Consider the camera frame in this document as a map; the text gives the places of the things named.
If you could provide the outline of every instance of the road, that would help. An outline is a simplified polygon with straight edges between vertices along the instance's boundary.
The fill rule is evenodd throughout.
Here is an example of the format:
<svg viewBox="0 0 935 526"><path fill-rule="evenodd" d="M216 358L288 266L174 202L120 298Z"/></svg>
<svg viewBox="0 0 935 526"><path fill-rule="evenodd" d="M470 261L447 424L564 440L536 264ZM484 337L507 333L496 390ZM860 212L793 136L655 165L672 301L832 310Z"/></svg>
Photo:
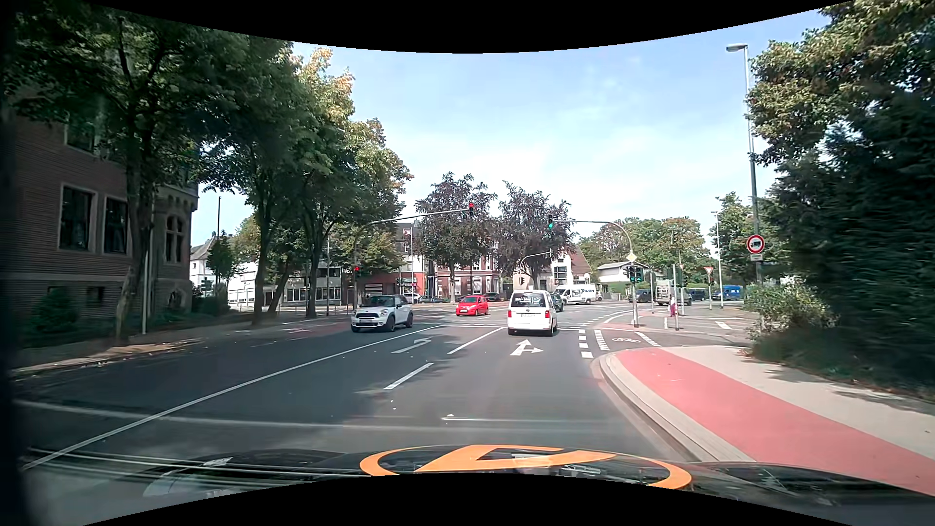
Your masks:
<svg viewBox="0 0 935 526"><path fill-rule="evenodd" d="M621 314L616 321L628 321L631 305L619 301L569 305L553 337L510 336L506 309L457 317L451 305L420 306L414 327L395 332L352 333L340 317L296 323L181 353L21 378L25 440L39 451L27 475L55 499L135 469L63 473L75 456L173 460L492 443L682 460L613 396L592 362L621 349L708 341L603 324Z"/></svg>

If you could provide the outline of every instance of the road sign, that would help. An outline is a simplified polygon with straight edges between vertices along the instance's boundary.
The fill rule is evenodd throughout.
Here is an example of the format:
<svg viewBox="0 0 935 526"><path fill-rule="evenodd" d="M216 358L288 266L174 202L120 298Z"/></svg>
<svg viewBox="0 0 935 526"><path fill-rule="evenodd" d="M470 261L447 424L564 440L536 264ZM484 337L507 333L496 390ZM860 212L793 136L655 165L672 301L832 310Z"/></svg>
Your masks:
<svg viewBox="0 0 935 526"><path fill-rule="evenodd" d="M762 254L765 248L766 243L763 242L763 236L754 234L747 238L747 250L750 251L750 254Z"/></svg>
<svg viewBox="0 0 935 526"><path fill-rule="evenodd" d="M510 356L512 356L512 357L518 357L518 356L522 355L523 353L541 353L541 352L542 352L542 349L538 349L537 347L533 347L532 343L530 343L529 340L523 340L523 341L519 342L519 343L516 345L516 350L513 351L513 352L511 352L511 353L510 353Z"/></svg>

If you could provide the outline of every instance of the red bike lane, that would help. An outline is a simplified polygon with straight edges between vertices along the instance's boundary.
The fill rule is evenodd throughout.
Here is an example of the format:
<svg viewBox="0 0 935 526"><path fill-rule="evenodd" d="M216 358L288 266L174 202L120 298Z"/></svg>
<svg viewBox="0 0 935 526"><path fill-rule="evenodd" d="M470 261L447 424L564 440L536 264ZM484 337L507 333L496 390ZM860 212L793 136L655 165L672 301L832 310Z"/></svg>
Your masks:
<svg viewBox="0 0 935 526"><path fill-rule="evenodd" d="M613 357L657 395L756 461L858 476L935 495L933 459L662 348L617 352Z"/></svg>

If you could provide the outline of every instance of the sidewalk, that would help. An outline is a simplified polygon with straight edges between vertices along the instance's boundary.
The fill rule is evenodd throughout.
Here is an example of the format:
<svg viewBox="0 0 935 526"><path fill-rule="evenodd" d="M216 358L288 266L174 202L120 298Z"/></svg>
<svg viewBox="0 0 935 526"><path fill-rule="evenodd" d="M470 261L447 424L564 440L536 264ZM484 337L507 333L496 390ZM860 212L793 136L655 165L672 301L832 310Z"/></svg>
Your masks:
<svg viewBox="0 0 935 526"><path fill-rule="evenodd" d="M346 314L331 313L324 315L324 309L318 312L315 320L306 320L304 313L280 312L276 318L270 318L263 326L254 328L250 321L239 321L224 325L209 325L190 329L159 330L148 334L136 334L129 337L129 344L111 346L107 340L75 342L54 347L33 347L19 349L13 357L13 375L40 373L43 371L77 367L88 364L127 359L152 353L169 352L206 341L217 341L229 337L242 337L244 333L262 335L275 333L283 326L304 322L327 323L337 319L345 320Z"/></svg>
<svg viewBox="0 0 935 526"><path fill-rule="evenodd" d="M935 495L935 404L748 358L649 347L598 359L621 396L701 461L757 461Z"/></svg>

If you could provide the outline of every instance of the curb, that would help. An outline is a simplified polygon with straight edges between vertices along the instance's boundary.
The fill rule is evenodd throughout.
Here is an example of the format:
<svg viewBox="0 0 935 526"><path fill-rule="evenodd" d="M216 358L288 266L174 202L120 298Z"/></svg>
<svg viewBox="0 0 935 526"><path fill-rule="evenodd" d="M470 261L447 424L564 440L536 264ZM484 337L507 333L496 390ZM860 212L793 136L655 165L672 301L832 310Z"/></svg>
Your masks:
<svg viewBox="0 0 935 526"><path fill-rule="evenodd" d="M645 350L655 349L656 347L645 347ZM615 355L618 352L638 350L644 349L616 351L597 358L604 378L625 402L629 402L646 415L652 423L698 461L755 461L655 394L628 371L620 360L616 359Z"/></svg>

